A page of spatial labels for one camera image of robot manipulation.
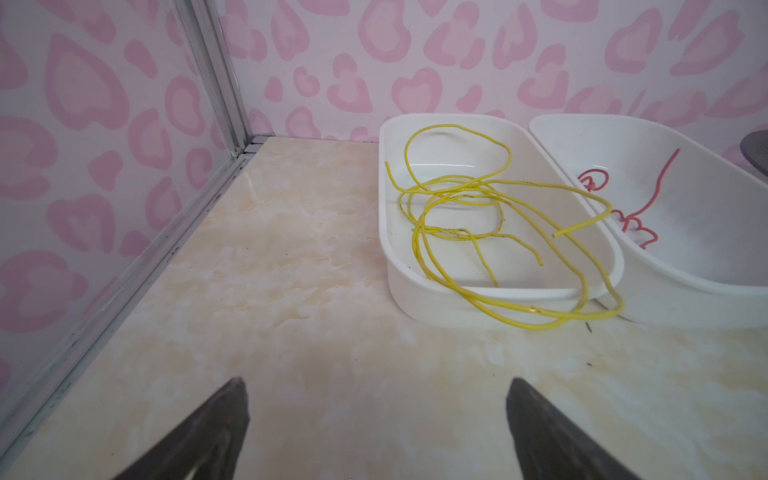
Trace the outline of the dark grey cable spool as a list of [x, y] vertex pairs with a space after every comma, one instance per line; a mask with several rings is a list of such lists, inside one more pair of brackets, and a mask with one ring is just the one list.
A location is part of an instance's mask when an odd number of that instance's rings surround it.
[[740, 141], [739, 148], [757, 171], [768, 176], [768, 130], [749, 133]]

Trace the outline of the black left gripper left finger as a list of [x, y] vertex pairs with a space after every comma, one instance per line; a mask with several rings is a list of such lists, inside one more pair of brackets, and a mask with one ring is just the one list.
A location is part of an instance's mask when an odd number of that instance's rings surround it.
[[233, 377], [118, 479], [232, 479], [250, 417], [245, 382]]

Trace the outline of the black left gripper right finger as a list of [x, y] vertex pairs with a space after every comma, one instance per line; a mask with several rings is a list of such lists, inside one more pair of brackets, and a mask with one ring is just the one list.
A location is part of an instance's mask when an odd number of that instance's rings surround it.
[[526, 380], [515, 377], [506, 416], [525, 479], [635, 479]]

